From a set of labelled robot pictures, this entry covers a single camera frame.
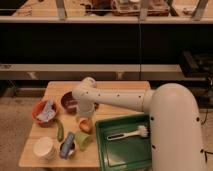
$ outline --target white cup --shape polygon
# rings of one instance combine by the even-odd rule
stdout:
[[[34,144],[34,154],[41,158],[50,160],[55,156],[55,147],[50,137],[42,137]]]

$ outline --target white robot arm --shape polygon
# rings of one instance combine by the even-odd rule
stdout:
[[[72,91],[77,113],[91,117],[94,103],[150,115],[153,171],[206,171],[199,110],[192,93],[178,84],[153,90],[101,90],[85,78]]]

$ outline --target green plastic tray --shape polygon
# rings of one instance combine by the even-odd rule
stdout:
[[[149,128],[148,115],[131,115],[97,121],[96,136],[102,171],[126,171],[152,165],[150,138],[140,136],[108,141],[107,136],[137,130],[138,125]]]

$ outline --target green vegetable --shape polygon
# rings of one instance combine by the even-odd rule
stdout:
[[[54,119],[54,121],[58,125],[57,140],[58,142],[61,142],[64,139],[64,127],[59,119]]]

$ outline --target white brush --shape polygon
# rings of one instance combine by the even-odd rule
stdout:
[[[139,125],[138,130],[133,131],[133,132],[126,132],[126,133],[118,133],[118,134],[113,134],[107,137],[107,140],[112,141],[112,140],[118,140],[118,139],[123,139],[131,136],[141,136],[141,137],[148,137],[148,130],[146,126],[144,125]]]

